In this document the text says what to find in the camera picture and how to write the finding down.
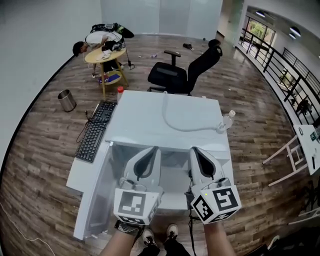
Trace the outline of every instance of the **black keyboard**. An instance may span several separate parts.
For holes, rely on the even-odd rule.
[[[117,103],[101,101],[94,116],[90,118],[85,128],[85,134],[75,152],[75,157],[92,163],[104,135],[107,124]]]

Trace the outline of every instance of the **wooden floor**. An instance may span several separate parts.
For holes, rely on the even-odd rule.
[[[188,42],[194,51],[182,47]],[[202,40],[150,35],[128,39],[126,45],[135,65],[135,69],[125,72],[129,81],[127,89],[138,91],[146,91],[151,85],[147,77],[156,62],[171,61],[171,57],[163,53],[165,49],[180,52],[177,66],[187,69],[189,63],[208,48],[208,42]],[[234,181],[243,208],[223,225],[237,255],[244,255],[270,241],[274,234],[290,231],[286,225],[298,215],[303,204],[299,194],[310,178],[303,173],[268,187],[268,183],[291,172],[291,165],[283,154],[270,164],[262,165],[262,161],[292,138],[293,129],[277,97],[256,68],[238,50],[231,50],[227,44],[222,49],[223,57],[198,78],[192,95],[218,100],[222,113],[236,111],[228,140]],[[151,58],[153,54],[157,54],[157,58]],[[120,61],[126,62],[125,55]],[[70,113],[63,112],[57,100],[63,89],[69,89],[77,102]],[[107,98],[115,100],[116,86],[106,90]],[[82,56],[74,58],[29,112],[14,140],[3,173],[0,202],[10,218],[28,238],[46,241],[56,256],[98,255],[111,236],[101,234],[98,239],[86,241],[73,238],[82,195],[66,187],[77,148],[76,139],[86,122],[85,110],[93,110],[101,99],[102,90],[91,78],[88,65]],[[187,216],[158,215],[152,228],[160,236],[166,225],[174,222],[179,226],[178,241],[191,254]],[[40,241],[24,240],[2,209],[0,234],[6,255],[52,255]],[[194,225],[193,235],[197,255],[207,255],[201,223]],[[139,254],[143,247],[139,240],[132,255]]]

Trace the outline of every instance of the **white wall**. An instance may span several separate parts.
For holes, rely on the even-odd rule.
[[[244,0],[238,28],[239,36],[248,6],[283,16],[320,38],[320,4],[317,0],[308,0],[307,2],[305,0]],[[236,46],[237,43],[237,39],[235,39],[233,45]]]
[[[293,53],[320,81],[320,58],[314,56],[308,49],[295,41],[290,42],[285,48]]]
[[[226,32],[227,32],[227,26],[228,26],[231,8],[232,8],[232,0],[223,0],[217,30],[224,36],[226,35]]]
[[[102,21],[134,34],[215,38],[222,0],[101,0]]]
[[[0,163],[26,109],[101,22],[99,0],[4,0],[0,12]]]

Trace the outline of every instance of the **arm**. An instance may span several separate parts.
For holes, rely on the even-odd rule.
[[[220,222],[204,225],[208,256],[236,256]]]
[[[103,36],[101,43],[97,44],[93,50],[100,48],[101,46],[103,46],[105,44],[106,41],[108,41],[109,37],[108,36]]]
[[[117,230],[99,256],[130,256],[134,241],[134,235]]]

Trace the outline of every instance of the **wrist strap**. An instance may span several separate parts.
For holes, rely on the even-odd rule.
[[[129,235],[132,235],[132,236],[138,235],[141,230],[140,226],[125,223],[125,222],[120,221],[119,219],[115,223],[114,227],[117,230],[119,230],[123,233],[129,234]]]

